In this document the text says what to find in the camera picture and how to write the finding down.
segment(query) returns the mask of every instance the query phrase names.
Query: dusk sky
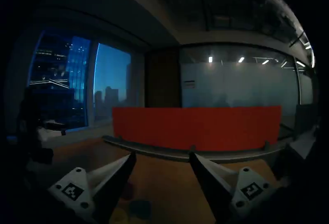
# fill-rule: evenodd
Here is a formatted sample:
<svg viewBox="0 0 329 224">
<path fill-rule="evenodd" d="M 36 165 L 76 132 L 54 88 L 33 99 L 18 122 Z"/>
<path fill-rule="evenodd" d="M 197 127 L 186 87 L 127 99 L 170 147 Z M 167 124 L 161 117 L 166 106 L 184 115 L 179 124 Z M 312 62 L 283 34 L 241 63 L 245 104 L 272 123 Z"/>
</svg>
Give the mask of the dusk sky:
<svg viewBox="0 0 329 224">
<path fill-rule="evenodd" d="M 130 63 L 130 54 L 99 44 L 95 66 L 94 93 L 102 91 L 102 98 L 105 96 L 105 89 L 110 86 L 112 89 L 119 89 L 119 101 L 126 99 L 126 72 Z"/>
</svg>

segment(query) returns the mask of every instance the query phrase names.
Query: building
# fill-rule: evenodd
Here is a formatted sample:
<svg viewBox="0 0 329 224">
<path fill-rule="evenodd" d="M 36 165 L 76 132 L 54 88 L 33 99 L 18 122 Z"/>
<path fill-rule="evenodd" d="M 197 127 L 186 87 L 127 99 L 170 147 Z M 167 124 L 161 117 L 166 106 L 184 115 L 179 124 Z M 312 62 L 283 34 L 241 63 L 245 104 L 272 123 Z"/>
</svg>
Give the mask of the building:
<svg viewBox="0 0 329 224">
<path fill-rule="evenodd" d="M 90 41 L 61 30 L 45 31 L 35 52 L 29 87 L 43 119 L 86 125 L 85 69 Z"/>
<path fill-rule="evenodd" d="M 107 86 L 105 89 L 104 109 L 107 116 L 112 116 L 112 108 L 119 104 L 119 90 Z"/>
</svg>

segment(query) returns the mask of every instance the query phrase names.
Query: window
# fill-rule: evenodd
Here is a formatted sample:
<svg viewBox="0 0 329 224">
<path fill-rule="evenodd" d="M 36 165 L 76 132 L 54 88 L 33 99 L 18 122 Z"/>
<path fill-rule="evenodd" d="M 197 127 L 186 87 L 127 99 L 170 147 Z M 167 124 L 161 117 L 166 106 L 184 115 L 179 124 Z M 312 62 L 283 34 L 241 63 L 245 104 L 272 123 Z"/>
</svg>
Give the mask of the window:
<svg viewBox="0 0 329 224">
<path fill-rule="evenodd" d="M 87 125 L 85 86 L 89 48 L 90 40 L 68 32 L 44 32 L 29 81 L 41 118 L 66 124 L 69 129 Z"/>
<path fill-rule="evenodd" d="M 298 81 L 292 57 L 219 45 L 182 49 L 180 62 L 183 107 L 279 105 L 281 122 L 294 127 Z"/>
<path fill-rule="evenodd" d="M 301 84 L 301 104 L 317 103 L 319 88 L 314 69 L 297 59 Z"/>
<path fill-rule="evenodd" d="M 95 121 L 110 120 L 112 108 L 136 106 L 136 88 L 132 76 L 135 63 L 131 54 L 99 44 L 94 78 Z"/>
</svg>

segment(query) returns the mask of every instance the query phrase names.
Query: orange partition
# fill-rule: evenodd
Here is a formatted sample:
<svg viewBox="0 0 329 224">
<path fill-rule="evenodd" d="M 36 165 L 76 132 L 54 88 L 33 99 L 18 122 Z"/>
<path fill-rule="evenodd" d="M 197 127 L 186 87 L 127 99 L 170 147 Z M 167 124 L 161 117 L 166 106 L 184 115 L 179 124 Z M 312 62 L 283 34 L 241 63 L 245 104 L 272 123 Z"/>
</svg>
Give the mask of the orange partition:
<svg viewBox="0 0 329 224">
<path fill-rule="evenodd" d="M 113 108 L 116 137 L 164 148 L 235 151 L 277 142 L 281 107 Z"/>
</svg>

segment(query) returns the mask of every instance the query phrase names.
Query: glass partition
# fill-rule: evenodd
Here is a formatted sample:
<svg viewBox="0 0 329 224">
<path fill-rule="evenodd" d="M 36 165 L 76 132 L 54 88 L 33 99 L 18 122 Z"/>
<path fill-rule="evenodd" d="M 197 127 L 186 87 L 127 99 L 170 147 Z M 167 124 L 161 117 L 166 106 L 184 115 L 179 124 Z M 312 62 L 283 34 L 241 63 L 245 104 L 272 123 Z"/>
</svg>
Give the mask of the glass partition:
<svg viewBox="0 0 329 224">
<path fill-rule="evenodd" d="M 182 107 L 282 107 L 294 127 L 298 84 L 294 59 L 248 46 L 199 46 L 180 52 Z"/>
</svg>

